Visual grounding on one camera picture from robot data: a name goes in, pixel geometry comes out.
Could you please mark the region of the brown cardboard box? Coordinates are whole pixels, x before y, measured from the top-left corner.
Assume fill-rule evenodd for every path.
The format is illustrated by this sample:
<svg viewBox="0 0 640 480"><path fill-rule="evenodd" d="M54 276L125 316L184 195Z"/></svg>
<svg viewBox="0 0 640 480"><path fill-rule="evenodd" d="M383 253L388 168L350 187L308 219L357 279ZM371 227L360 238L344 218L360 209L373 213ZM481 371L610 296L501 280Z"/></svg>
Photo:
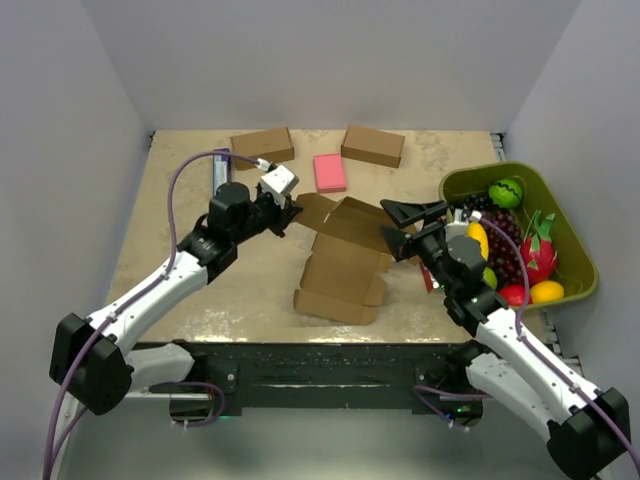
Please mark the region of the brown cardboard box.
<svg viewBox="0 0 640 480"><path fill-rule="evenodd" d="M393 222L381 207L318 193L301 194L297 202L303 211L296 222L315 237L293 294L296 312L363 326L381 307L426 293L419 263L392 257L380 228Z"/></svg>

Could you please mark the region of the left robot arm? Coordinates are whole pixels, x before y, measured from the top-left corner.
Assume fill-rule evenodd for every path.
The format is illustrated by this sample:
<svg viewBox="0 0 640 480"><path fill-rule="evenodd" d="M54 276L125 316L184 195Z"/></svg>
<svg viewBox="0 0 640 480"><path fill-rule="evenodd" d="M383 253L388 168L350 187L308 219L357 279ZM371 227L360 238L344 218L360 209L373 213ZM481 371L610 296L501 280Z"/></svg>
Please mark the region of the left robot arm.
<svg viewBox="0 0 640 480"><path fill-rule="evenodd" d="M204 288L238 257L238 247L269 230L282 237L301 212L291 197L297 178L263 176L252 197L246 185L218 188L193 230L173 245L149 277L112 304L57 325L49 376L96 415L113 410L130 391L137 368L126 357L139 338L192 293Z"/></svg>

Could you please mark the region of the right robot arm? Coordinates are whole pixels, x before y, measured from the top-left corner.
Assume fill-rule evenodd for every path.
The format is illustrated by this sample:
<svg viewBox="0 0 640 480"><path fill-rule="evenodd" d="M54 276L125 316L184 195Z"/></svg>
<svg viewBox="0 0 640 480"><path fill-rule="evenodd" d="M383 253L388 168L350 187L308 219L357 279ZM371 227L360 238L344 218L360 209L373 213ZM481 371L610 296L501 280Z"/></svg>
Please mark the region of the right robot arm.
<svg viewBox="0 0 640 480"><path fill-rule="evenodd" d="M449 317L473 338L463 358L446 367L448 386L475 388L475 397L505 406L571 479L592 479L623 453L637 463L626 398L598 388L529 332L524 310L509 307L484 281L481 245L465 235L465 223L447 222L447 204L380 204L393 223L381 229L393 257L421 260L445 294Z"/></svg>

